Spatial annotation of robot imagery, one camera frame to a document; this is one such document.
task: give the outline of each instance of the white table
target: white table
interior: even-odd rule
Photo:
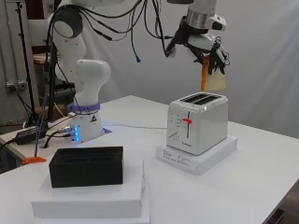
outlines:
[[[104,121],[166,127],[167,105],[134,96],[105,103],[101,111]],[[152,224],[263,223],[299,176],[299,140],[244,125],[229,123],[229,134],[239,137],[238,151],[203,176],[156,160],[164,130],[108,128],[113,133],[81,147],[121,145],[124,162],[130,157],[145,161]],[[47,153],[55,151],[54,142]],[[23,156],[30,150],[12,147]],[[39,163],[0,175],[1,223],[40,223],[33,219],[30,200],[48,173],[48,165]]]

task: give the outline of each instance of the toaster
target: toaster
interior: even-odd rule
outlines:
[[[198,92],[168,107],[167,140],[170,147],[200,155],[227,137],[228,100]]]

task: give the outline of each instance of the black plastic container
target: black plastic container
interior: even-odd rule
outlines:
[[[122,147],[58,149],[49,164],[52,187],[120,185],[122,154]]]

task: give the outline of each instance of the white platform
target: white platform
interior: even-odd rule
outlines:
[[[156,157],[159,161],[171,164],[180,170],[194,175],[203,175],[236,150],[237,138],[228,136],[199,156],[194,156],[174,147],[162,146],[156,147]]]
[[[53,189],[48,176],[32,200],[35,217],[141,217],[143,161],[126,162],[122,185]]]
[[[135,218],[44,218],[43,224],[150,224],[149,186],[144,187],[141,217]]]

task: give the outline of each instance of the toaster control knob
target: toaster control knob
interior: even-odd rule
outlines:
[[[182,119],[181,121],[186,122],[187,124],[192,124],[192,120],[190,119]]]

